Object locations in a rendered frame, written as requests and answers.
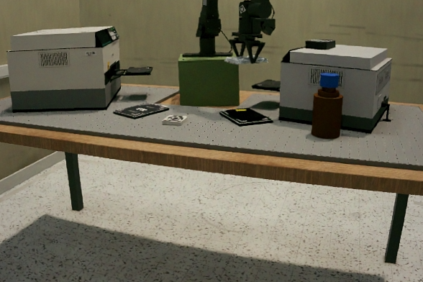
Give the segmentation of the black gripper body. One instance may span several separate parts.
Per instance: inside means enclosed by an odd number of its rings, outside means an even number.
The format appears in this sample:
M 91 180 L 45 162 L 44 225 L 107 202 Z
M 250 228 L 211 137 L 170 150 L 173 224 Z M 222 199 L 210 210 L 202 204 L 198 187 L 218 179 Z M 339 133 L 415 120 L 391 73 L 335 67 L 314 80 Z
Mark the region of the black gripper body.
M 248 43 L 260 42 L 259 40 L 255 40 L 255 38 L 263 38 L 263 34 L 252 34 L 252 19 L 255 18 L 239 17 L 239 33 L 232 32 L 232 36 L 237 36 L 234 39 Z

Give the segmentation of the brown bottle with blue cap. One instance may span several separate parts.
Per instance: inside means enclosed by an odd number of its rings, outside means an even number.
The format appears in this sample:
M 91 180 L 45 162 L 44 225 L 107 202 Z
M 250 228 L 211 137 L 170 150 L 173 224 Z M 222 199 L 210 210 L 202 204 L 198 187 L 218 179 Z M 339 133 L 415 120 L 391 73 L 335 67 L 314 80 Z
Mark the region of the brown bottle with blue cap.
M 322 89 L 314 94 L 311 135 L 322 139 L 340 136 L 343 96 L 336 90 L 339 75 L 320 73 Z

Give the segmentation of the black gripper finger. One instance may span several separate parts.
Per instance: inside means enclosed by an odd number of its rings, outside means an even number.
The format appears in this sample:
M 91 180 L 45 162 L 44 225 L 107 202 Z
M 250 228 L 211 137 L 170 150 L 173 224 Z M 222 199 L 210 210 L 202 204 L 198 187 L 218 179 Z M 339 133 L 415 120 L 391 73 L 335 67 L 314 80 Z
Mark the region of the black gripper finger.
M 260 54 L 260 52 L 261 52 L 261 50 L 263 49 L 263 47 L 265 45 L 265 43 L 264 42 L 254 42 L 254 43 L 246 42 L 245 44 L 246 44 L 246 47 L 247 47 L 248 55 L 250 57 L 250 62 L 255 63 L 259 54 Z M 256 45 L 254 45 L 254 44 L 256 44 Z M 257 47 L 257 46 L 258 46 L 258 49 L 257 49 L 257 52 L 256 52 L 255 57 L 253 59 L 252 47 Z
M 236 39 L 231 39 L 231 40 L 229 40 L 229 42 L 230 42 L 230 44 L 231 44 L 231 46 L 232 46 L 232 48 L 233 48 L 233 50 L 234 50 L 234 52 L 235 52 L 235 55 L 236 55 L 237 57 L 243 56 L 244 51 L 245 51 L 245 47 L 246 47 L 245 42 L 241 42 L 241 41 L 238 41 L 238 40 L 236 40 Z M 241 47 L 241 51 L 240 51 L 240 55 L 239 55 L 239 53 L 238 53 L 238 51 L 237 51 L 237 48 L 236 48 L 236 45 L 235 45 L 236 43 L 242 43 L 242 47 Z

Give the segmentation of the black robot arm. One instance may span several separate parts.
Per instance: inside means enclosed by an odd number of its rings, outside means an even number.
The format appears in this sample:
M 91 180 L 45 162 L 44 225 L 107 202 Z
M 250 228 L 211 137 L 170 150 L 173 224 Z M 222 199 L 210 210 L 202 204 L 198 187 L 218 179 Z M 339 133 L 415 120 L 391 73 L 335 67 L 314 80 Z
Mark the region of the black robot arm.
M 276 27 L 276 19 L 269 19 L 272 7 L 269 0 L 244 0 L 239 3 L 239 17 L 252 19 L 252 34 L 271 35 Z M 200 23 L 201 22 L 201 23 Z M 218 0 L 203 0 L 196 37 L 199 38 L 199 53 L 184 53 L 182 58 L 232 57 L 233 53 L 216 53 L 215 36 L 221 31 Z

